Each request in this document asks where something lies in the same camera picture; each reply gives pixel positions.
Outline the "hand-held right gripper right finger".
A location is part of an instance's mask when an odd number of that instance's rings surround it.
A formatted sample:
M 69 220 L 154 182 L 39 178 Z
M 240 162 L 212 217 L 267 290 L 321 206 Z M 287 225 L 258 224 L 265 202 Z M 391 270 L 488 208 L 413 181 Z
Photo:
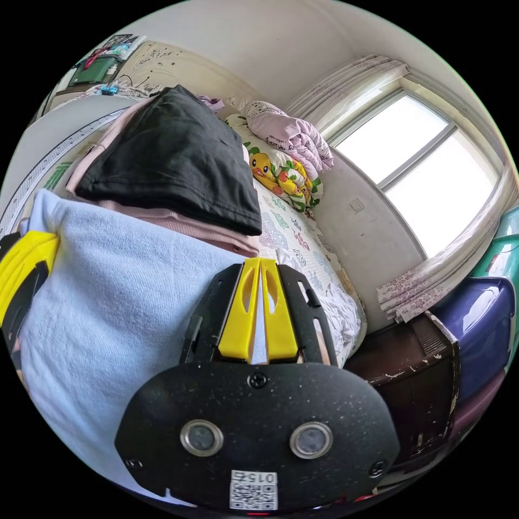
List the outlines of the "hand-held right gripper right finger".
M 264 333 L 269 363 L 295 363 L 299 348 L 281 274 L 273 259 L 261 259 Z

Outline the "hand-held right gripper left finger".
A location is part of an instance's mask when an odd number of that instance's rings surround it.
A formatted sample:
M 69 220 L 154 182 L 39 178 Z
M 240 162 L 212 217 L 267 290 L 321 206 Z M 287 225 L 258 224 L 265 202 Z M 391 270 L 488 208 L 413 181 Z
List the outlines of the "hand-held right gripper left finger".
M 246 259 L 218 345 L 223 358 L 251 362 L 256 332 L 260 259 Z

